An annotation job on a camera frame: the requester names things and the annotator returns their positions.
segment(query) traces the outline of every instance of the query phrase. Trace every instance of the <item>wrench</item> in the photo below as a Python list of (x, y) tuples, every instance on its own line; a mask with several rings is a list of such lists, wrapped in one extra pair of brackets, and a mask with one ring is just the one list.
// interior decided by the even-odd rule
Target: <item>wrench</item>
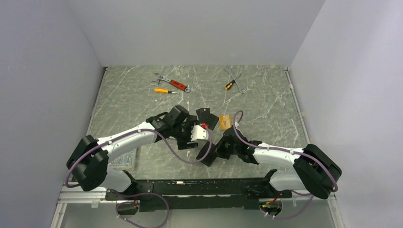
[(238, 85), (238, 90), (239, 90), (239, 92), (240, 92), (241, 94), (245, 93), (245, 92), (247, 91), (246, 88), (243, 87), (243, 86), (241, 86), (241, 85), (239, 84), (239, 82), (238, 82), (238, 78), (239, 78), (239, 77), (235, 77), (235, 76), (234, 76), (234, 74), (232, 73), (231, 67), (226, 66), (226, 67), (224, 68), (224, 70), (227, 71), (228, 74), (231, 75), (232, 79), (233, 79), (233, 80), (235, 81), (235, 83)]
[(183, 91), (185, 91), (187, 93), (190, 92), (189, 87), (185, 86), (184, 84), (182, 84), (182, 83), (180, 83), (178, 81), (175, 81), (175, 80), (167, 78), (162, 72), (155, 72), (154, 74), (157, 75), (157, 79), (153, 80), (153, 81), (156, 82), (157, 85), (160, 84), (160, 80), (161, 80), (161, 81), (165, 81), (165, 82), (173, 85), (174, 87), (176, 87), (176, 88), (178, 88), (180, 90), (183, 90)]

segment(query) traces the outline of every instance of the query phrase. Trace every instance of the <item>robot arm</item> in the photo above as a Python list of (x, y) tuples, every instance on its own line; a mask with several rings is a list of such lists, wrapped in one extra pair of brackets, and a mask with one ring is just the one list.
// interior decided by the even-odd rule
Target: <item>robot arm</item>
[[(78, 162), (72, 170), (74, 178), (84, 191), (96, 187), (115, 189), (123, 194), (133, 194), (137, 189), (137, 182), (133, 176), (126, 171), (119, 171), (107, 167), (107, 164), (120, 155), (130, 152), (140, 146), (155, 143), (161, 137), (173, 136), (179, 143), (195, 143), (197, 139), (208, 139), (206, 131), (200, 127), (197, 117), (189, 115), (189, 112), (180, 105), (175, 106), (169, 113), (162, 113), (148, 118), (145, 122), (127, 131), (98, 139), (91, 135), (84, 137), (74, 150), (67, 162), (71, 169), (74, 163), (90, 149), (99, 147)], [(327, 199), (334, 185), (326, 173), (314, 164), (311, 160), (299, 155), (284, 153), (284, 151), (295, 151), (307, 153), (321, 161), (337, 181), (341, 170), (334, 164), (318, 147), (309, 144), (306, 148), (284, 148), (273, 147), (261, 141), (248, 141), (239, 130), (235, 134), (233, 128), (226, 130), (217, 145), (212, 144), (211, 153), (202, 161), (210, 166), (217, 158), (229, 159), (232, 154), (237, 155), (244, 162), (254, 164), (272, 164), (286, 168), (285, 171), (270, 170), (263, 178), (262, 186), (264, 191), (271, 193), (283, 190), (308, 190), (313, 195)], [(251, 143), (258, 148), (253, 148), (241, 142), (239, 139)], [(199, 159), (207, 152), (208, 143), (202, 148)]]

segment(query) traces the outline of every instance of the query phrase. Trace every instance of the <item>screwdriver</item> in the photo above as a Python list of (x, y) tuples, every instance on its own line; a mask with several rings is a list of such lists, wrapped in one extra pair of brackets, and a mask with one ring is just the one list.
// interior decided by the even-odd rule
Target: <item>screwdriver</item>
[(234, 85), (234, 83), (235, 83), (235, 79), (233, 79), (230, 83), (228, 83), (226, 86), (225, 86), (225, 90), (229, 90), (230, 88), (231, 88), (231, 86), (232, 85)]
[(155, 92), (157, 93), (163, 93), (163, 94), (179, 94), (177, 92), (172, 92), (166, 89), (154, 89)]

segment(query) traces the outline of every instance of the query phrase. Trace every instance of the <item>white wall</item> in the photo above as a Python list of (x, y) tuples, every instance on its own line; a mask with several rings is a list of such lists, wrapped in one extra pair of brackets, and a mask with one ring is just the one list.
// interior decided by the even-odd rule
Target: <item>white wall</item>
[(347, 227), (402, 227), (403, 1), (327, 0), (291, 65)]
[(67, 0), (103, 66), (289, 66), (325, 0)]
[(63, 0), (2, 0), (0, 31), (0, 227), (46, 228), (102, 68)]

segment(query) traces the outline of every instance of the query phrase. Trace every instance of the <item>gray marble table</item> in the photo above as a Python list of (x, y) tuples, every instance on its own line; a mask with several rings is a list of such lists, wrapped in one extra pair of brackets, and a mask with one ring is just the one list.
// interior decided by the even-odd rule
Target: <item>gray marble table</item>
[[(104, 137), (130, 129), (146, 118), (168, 112), (179, 104), (195, 110), (208, 107), (215, 115), (233, 115), (245, 112), (239, 125), (249, 140), (260, 140), (272, 145), (304, 147), (305, 140), (295, 102), (282, 66), (232, 66), (234, 74), (247, 87), (245, 94), (237, 85), (226, 91), (231, 81), (223, 70), (225, 66), (114, 66), (108, 67), (90, 134)], [(192, 91), (185, 93), (166, 82), (152, 82), (154, 72), (162, 71), (170, 79), (188, 85)], [(169, 89), (177, 94), (160, 94), (154, 88)], [(223, 131), (214, 130), (217, 143)], [(176, 142), (169, 140), (176, 148)], [(188, 160), (195, 160), (199, 149), (178, 151)], [(190, 165), (178, 160), (160, 141), (142, 146), (136, 153), (135, 164), (129, 169), (136, 179), (196, 179), (196, 178), (247, 178), (264, 177), (272, 165), (244, 163), (233, 155), (229, 160), (217, 158), (211, 167), (202, 163)]]

